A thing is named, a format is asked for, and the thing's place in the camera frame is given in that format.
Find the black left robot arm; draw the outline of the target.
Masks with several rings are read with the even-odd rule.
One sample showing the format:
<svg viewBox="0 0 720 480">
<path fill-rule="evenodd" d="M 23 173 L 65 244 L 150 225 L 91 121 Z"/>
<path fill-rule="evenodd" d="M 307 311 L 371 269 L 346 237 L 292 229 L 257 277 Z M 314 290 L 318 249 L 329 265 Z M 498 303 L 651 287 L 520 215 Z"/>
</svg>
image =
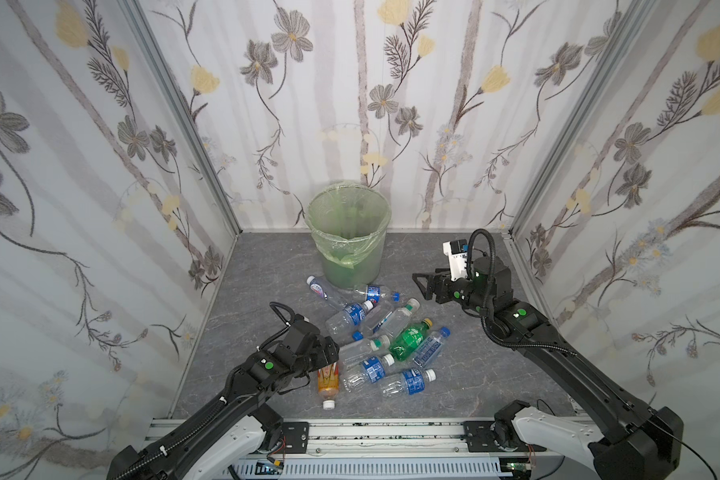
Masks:
<svg viewBox="0 0 720 480">
<path fill-rule="evenodd" d="M 277 446 L 283 420 L 267 402 L 291 391 L 293 379 L 337 362 L 339 347 L 291 307 L 270 308 L 284 327 L 234 367 L 194 415 L 143 449 L 116 454 L 108 479 L 211 479 L 242 456 Z"/>
</svg>

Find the clear bottle green ring grey cap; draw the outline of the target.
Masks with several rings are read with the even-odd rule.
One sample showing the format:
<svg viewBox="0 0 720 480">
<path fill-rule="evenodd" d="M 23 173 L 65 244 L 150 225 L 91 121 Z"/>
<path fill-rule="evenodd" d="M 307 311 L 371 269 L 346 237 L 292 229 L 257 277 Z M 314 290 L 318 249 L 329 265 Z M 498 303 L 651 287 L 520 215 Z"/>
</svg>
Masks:
<svg viewBox="0 0 720 480">
<path fill-rule="evenodd" d="M 411 322 L 411 317 L 420 308 L 420 302 L 410 298 L 405 305 L 395 309 L 372 328 L 374 338 L 386 335 L 394 340 Z"/>
</svg>

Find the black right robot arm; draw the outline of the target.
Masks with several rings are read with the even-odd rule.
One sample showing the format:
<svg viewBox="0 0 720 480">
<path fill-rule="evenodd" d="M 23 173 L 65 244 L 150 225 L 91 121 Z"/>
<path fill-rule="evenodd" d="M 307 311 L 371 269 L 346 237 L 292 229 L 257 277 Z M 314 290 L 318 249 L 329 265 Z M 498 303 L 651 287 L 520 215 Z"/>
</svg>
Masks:
<svg viewBox="0 0 720 480">
<path fill-rule="evenodd" d="M 684 424 L 654 409 L 577 352 L 536 307 L 514 296 L 511 272 L 485 229 L 444 245 L 449 265 L 412 276 L 426 300 L 457 303 L 498 346 L 523 355 L 589 416 L 588 425 L 516 400 L 499 410 L 493 439 L 501 448 L 537 445 L 593 470 L 601 479 L 665 479 L 680 464 Z"/>
</svg>

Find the green bottle yellow cap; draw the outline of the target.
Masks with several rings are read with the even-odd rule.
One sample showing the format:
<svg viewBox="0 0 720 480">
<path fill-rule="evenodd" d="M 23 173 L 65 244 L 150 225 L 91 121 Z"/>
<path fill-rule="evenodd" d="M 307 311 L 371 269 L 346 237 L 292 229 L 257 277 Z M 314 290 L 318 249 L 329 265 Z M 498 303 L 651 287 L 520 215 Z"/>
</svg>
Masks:
<svg viewBox="0 0 720 480">
<path fill-rule="evenodd" d="M 432 326 L 429 318 L 407 326 L 390 344 L 390 355 L 396 362 L 406 360 L 420 346 Z"/>
</svg>

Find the clear bottle white cap green band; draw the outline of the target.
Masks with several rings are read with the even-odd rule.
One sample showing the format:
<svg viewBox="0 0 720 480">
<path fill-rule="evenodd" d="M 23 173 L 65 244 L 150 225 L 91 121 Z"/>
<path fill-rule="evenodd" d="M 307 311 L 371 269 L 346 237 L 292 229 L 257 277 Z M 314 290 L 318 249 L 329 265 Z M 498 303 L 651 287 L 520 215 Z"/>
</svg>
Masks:
<svg viewBox="0 0 720 480">
<path fill-rule="evenodd" d="M 389 348 L 391 340 L 382 334 L 376 338 L 363 338 L 339 349 L 339 367 L 346 369 L 359 364 L 369 356 L 378 354 Z"/>
</svg>

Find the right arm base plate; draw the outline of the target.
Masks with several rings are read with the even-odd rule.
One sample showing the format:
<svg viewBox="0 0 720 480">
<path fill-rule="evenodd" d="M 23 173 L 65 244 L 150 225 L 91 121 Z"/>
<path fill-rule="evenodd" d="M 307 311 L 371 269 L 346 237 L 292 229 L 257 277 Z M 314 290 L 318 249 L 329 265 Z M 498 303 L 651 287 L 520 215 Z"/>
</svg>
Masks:
<svg viewBox="0 0 720 480">
<path fill-rule="evenodd" d="M 471 453 L 505 452 L 529 453 L 535 446 L 520 440 L 506 421 L 465 421 L 464 440 Z"/>
</svg>

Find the clear bottle blue cap small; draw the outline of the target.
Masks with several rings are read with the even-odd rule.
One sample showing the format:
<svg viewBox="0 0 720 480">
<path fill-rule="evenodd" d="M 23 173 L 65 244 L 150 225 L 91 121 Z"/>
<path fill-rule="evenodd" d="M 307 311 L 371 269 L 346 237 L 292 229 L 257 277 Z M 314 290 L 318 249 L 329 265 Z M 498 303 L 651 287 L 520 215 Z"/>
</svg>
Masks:
<svg viewBox="0 0 720 480">
<path fill-rule="evenodd" d="M 450 335 L 451 331 L 447 327 L 441 327 L 429 334 L 413 353 L 413 365 L 420 369 L 426 369 L 432 365 L 444 350 Z"/>
</svg>

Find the clear bottle blue label bottom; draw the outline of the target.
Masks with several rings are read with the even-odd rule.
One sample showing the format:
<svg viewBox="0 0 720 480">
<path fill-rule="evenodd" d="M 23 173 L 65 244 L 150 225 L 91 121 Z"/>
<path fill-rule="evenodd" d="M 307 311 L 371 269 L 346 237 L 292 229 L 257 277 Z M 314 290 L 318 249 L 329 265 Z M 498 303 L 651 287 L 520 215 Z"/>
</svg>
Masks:
<svg viewBox="0 0 720 480">
<path fill-rule="evenodd" d="M 437 380 L 433 369 L 408 369 L 385 378 L 380 385 L 383 398 L 411 396 L 423 392 L 426 387 Z"/>
</svg>

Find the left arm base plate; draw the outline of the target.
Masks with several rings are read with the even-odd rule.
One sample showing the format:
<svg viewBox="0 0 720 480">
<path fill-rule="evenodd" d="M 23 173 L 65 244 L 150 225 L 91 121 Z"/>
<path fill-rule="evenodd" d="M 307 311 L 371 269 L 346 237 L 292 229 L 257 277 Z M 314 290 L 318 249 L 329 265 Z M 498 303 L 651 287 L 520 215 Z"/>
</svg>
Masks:
<svg viewBox="0 0 720 480">
<path fill-rule="evenodd" d="M 310 424 L 306 421 L 284 422 L 269 434 L 264 450 L 268 454 L 305 454 L 308 448 Z"/>
</svg>

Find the orange tea bottle white cap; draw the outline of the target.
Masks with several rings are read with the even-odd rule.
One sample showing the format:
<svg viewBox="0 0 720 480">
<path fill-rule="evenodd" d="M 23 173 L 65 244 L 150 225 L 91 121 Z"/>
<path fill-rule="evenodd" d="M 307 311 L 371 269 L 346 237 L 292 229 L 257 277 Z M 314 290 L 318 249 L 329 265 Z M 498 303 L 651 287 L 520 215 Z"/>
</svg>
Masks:
<svg viewBox="0 0 720 480">
<path fill-rule="evenodd" d="M 338 363 L 330 364 L 317 371 L 318 394 L 324 410 L 336 407 L 336 398 L 340 391 Z"/>
</svg>

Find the clear bottle purple label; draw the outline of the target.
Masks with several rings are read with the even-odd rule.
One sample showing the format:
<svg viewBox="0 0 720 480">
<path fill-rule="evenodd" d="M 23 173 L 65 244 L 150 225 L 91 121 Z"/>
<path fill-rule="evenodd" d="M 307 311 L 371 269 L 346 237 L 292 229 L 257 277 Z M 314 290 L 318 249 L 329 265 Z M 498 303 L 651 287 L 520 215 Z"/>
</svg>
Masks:
<svg viewBox="0 0 720 480">
<path fill-rule="evenodd" d="M 349 303 L 341 291 L 325 277 L 310 275 L 306 282 L 312 292 L 336 310 L 345 308 Z"/>
</svg>

